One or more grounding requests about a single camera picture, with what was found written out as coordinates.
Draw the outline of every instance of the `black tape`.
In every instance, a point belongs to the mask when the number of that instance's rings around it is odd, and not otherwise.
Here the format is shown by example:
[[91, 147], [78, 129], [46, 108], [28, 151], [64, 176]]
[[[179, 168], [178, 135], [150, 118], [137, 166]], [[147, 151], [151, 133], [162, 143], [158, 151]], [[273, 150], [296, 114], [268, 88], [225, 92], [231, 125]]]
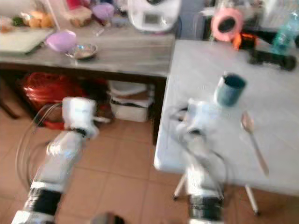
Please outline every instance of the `black tape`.
[[84, 129], [81, 128], [74, 128], [72, 131], [77, 132], [83, 136], [83, 138], [87, 135], [87, 132]]
[[61, 193], [46, 189], [31, 189], [25, 203], [25, 211], [40, 212], [54, 216], [61, 198]]

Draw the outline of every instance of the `metal bowl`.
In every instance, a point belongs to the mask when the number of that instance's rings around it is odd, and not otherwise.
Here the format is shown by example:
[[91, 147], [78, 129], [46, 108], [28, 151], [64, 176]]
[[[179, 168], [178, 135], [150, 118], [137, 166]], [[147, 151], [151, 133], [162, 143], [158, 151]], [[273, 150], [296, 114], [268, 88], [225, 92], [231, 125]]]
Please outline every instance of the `metal bowl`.
[[93, 44], [78, 44], [74, 46], [66, 55], [74, 59], [83, 60], [94, 57], [97, 52], [98, 47]]

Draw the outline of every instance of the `tiled floor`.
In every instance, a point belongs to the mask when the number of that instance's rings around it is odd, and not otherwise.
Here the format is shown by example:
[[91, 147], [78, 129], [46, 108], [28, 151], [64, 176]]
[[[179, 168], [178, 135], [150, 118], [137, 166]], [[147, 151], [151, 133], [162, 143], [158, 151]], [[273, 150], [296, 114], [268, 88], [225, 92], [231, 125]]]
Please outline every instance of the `tiled floor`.
[[[9, 104], [23, 115], [14, 102]], [[22, 208], [26, 192], [16, 177], [16, 143], [29, 124], [23, 116], [16, 121], [0, 111], [0, 224], [11, 222]], [[42, 129], [34, 143], [49, 140], [57, 132]], [[128, 224], [186, 223], [186, 200], [173, 202], [172, 193], [180, 175], [158, 172], [152, 166], [150, 123], [117, 120], [102, 127], [90, 141], [74, 169], [71, 185], [57, 216], [58, 224], [83, 224], [94, 215], [112, 211]], [[39, 152], [40, 161], [44, 150]], [[255, 190], [262, 215], [255, 217], [243, 188], [235, 188], [224, 210], [228, 224], [298, 224], [299, 200]]]

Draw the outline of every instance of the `wooden table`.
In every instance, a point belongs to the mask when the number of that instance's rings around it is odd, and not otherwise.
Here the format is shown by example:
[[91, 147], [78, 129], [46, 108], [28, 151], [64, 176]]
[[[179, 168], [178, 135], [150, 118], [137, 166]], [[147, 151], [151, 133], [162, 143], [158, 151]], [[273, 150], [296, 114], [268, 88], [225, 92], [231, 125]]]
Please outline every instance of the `wooden table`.
[[0, 55], [0, 76], [21, 99], [31, 117], [36, 114], [28, 98], [16, 85], [16, 80], [30, 72], [52, 72], [75, 77], [104, 78], [153, 84], [155, 86], [153, 142], [157, 141], [166, 79], [171, 63], [173, 34], [145, 35], [132, 27], [109, 28], [101, 36], [101, 28], [92, 24], [76, 30], [79, 43], [92, 43], [99, 51], [94, 59], [76, 61], [47, 47], [29, 55]]

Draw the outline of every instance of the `blue cup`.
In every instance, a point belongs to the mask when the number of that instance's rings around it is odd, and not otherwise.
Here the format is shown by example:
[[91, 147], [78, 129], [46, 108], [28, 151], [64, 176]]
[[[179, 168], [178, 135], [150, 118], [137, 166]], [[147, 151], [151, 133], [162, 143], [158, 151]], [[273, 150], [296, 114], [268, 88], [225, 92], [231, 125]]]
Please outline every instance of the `blue cup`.
[[215, 99], [222, 106], [233, 106], [246, 87], [246, 81], [237, 74], [228, 73], [221, 77], [215, 91]]

